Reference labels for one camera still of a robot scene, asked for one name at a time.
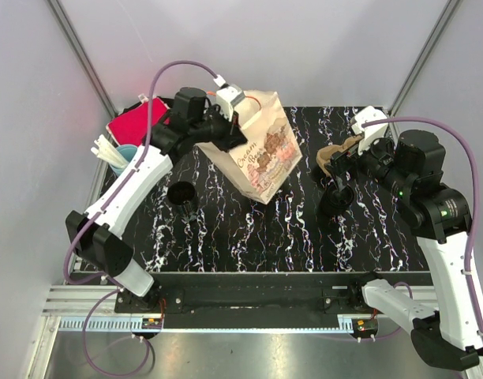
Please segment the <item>black cup stack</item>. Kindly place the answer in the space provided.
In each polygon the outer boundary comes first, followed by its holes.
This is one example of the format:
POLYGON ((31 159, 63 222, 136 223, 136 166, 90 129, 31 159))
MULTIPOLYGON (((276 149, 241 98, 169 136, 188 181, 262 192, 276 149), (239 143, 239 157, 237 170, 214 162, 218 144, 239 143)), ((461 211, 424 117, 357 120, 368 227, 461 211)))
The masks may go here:
POLYGON ((183 220, 192 221, 197 218, 198 197, 191 182, 172 184, 167 190, 167 199, 183 220))
POLYGON ((353 203, 354 191, 350 186, 339 189, 334 183, 328 184, 320 199, 319 210, 326 216, 342 215, 353 203))

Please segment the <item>cream bear paper bag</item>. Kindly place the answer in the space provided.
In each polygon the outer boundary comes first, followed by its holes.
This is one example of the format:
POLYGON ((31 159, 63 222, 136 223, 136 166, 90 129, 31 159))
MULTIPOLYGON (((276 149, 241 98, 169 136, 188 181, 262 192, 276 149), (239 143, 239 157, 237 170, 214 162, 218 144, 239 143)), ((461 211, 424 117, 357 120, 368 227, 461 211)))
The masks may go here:
POLYGON ((212 143, 197 147, 245 197, 268 204, 302 158, 277 92, 246 91, 235 110, 246 144, 222 152, 212 143))

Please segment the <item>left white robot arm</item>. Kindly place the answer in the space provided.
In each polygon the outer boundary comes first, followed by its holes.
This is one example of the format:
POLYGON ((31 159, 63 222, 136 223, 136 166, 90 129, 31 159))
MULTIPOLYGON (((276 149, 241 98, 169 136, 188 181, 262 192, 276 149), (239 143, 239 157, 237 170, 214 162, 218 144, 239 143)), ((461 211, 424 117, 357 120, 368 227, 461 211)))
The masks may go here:
POLYGON ((235 110, 244 99, 245 93, 233 84, 221 87, 213 101, 199 88, 181 88, 109 190, 84 213, 67 216, 66 255, 76 254, 94 265, 100 275, 132 293, 138 310, 152 312, 159 304, 154 280, 136 263, 122 235, 140 203, 195 144, 212 143, 223 152, 246 144, 235 110))

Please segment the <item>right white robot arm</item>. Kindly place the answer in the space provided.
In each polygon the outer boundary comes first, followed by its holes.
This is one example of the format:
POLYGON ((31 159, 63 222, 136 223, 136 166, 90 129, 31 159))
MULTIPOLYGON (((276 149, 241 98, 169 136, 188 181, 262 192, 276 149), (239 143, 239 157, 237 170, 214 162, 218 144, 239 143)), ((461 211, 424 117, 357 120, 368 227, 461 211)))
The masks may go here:
POLYGON ((334 182, 325 190, 320 208, 337 216, 353 202, 346 174, 364 174, 396 198, 402 221, 425 255, 438 307, 417 303, 376 273, 350 283, 348 306, 357 313, 376 310, 389 317, 409 334, 429 366, 465 371, 480 363, 483 333, 466 282, 474 274, 464 265, 472 216, 466 198, 441 181, 445 154, 435 134, 414 129, 397 141, 380 137, 365 144, 356 136, 326 146, 316 161, 334 182))

